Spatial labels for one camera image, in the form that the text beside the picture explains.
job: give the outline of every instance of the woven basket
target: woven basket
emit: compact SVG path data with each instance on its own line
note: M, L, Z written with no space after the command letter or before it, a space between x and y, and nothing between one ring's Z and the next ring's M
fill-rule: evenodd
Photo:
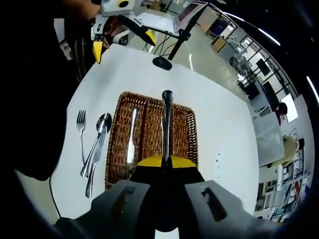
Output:
M138 109L134 145L135 163L161 154L160 118L164 115L160 100L124 92L116 106L107 154L106 189L121 179L126 179L126 157L130 139L131 115ZM173 104L170 128L170 155L186 158L198 166L197 132L194 112Z

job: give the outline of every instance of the butter knife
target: butter knife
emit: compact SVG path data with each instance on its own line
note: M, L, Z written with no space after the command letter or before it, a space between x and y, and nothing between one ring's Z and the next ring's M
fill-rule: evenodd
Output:
M86 185L85 189L85 196L87 198L92 197L92 188L93 188L93 177L94 177L94 172L95 172L95 167L96 165L100 162L101 155L104 149L104 144L106 140L106 134L107 134L107 128L105 127L101 133L101 136L98 141L98 145L94 154L92 166L91 166L91 172L88 180L88 184Z
M128 147L128 155L127 155L127 178L130 178L130 174L132 169L134 168L134 156L135 156L135 145L134 145L134 129L136 118L138 115L138 109L134 108L132 110L132 118L131 118L131 133L130 133L130 140L129 140L129 147Z

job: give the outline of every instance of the desk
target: desk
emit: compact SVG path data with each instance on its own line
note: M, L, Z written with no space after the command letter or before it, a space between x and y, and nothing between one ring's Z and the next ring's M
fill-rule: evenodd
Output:
M90 209L92 202L85 197L87 180L80 176L80 135L76 128L79 110L86 110L83 147L87 157L97 135L97 119L105 112L114 115L122 92L161 99L167 89L175 93L174 103L190 107L195 113L199 171L204 179L218 182L253 214L259 166L247 104L183 66L173 64L170 71L158 68L152 64L153 58L152 54L113 44L103 54L101 64L93 65L79 85L67 109L64 146L52 175L52 192L61 215L77 218ZM106 154L104 150L95 171L92 198L105 190Z

